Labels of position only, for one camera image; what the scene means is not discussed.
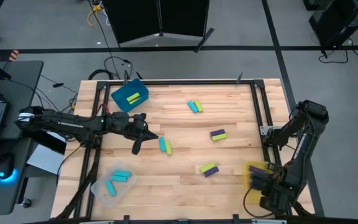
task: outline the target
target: blue light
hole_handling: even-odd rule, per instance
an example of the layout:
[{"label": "blue light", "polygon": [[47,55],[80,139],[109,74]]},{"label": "blue light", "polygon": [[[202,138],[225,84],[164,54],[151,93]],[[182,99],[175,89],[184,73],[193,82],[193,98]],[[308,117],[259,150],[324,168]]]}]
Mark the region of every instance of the blue light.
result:
[{"label": "blue light", "polygon": [[6,179],[3,179],[3,180],[0,179],[0,183],[5,184],[5,185],[14,184],[17,181],[18,177],[19,177],[19,171],[17,169],[14,169],[12,175]]}]

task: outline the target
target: blue plastic bin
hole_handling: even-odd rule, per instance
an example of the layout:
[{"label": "blue plastic bin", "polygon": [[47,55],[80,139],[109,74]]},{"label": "blue plastic bin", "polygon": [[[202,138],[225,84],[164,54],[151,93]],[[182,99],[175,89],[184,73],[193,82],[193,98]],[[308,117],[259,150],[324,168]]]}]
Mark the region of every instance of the blue plastic bin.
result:
[{"label": "blue plastic bin", "polygon": [[[133,104],[130,104],[127,101],[127,98],[136,93],[139,93],[139,99]],[[118,107],[122,109],[122,111],[130,112],[136,106],[149,98],[149,90],[138,78],[136,78],[112,93],[111,97],[117,103]]]}]

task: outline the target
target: black partition panel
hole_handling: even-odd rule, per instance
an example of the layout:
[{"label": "black partition panel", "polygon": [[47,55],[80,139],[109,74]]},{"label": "black partition panel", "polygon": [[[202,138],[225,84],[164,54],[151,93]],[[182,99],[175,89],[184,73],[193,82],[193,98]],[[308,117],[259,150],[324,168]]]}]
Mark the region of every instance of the black partition panel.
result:
[{"label": "black partition panel", "polygon": [[160,32],[156,0],[104,0],[103,5],[119,44]]},{"label": "black partition panel", "polygon": [[203,37],[209,0],[160,0],[163,32]]}]

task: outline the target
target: yellow cable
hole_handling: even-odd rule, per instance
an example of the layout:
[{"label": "yellow cable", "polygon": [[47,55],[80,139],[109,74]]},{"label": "yellow cable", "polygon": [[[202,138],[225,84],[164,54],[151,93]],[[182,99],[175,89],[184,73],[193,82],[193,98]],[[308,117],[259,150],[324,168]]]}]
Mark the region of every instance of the yellow cable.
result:
[{"label": "yellow cable", "polygon": [[102,11],[102,7],[101,6],[93,6],[92,11],[88,14],[88,16],[86,17],[86,21],[88,23],[89,26],[93,27],[96,25],[96,21],[92,24],[90,22],[90,17],[91,15],[95,12],[95,16],[97,17],[99,12]]}]

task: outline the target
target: computer mouse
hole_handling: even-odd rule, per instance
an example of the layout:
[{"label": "computer mouse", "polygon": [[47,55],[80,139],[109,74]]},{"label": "computer mouse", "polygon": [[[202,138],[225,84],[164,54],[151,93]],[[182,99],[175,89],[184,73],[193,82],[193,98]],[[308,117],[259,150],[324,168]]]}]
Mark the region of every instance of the computer mouse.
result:
[{"label": "computer mouse", "polygon": [[0,156],[0,179],[10,177],[14,168],[14,155],[10,152]]}]

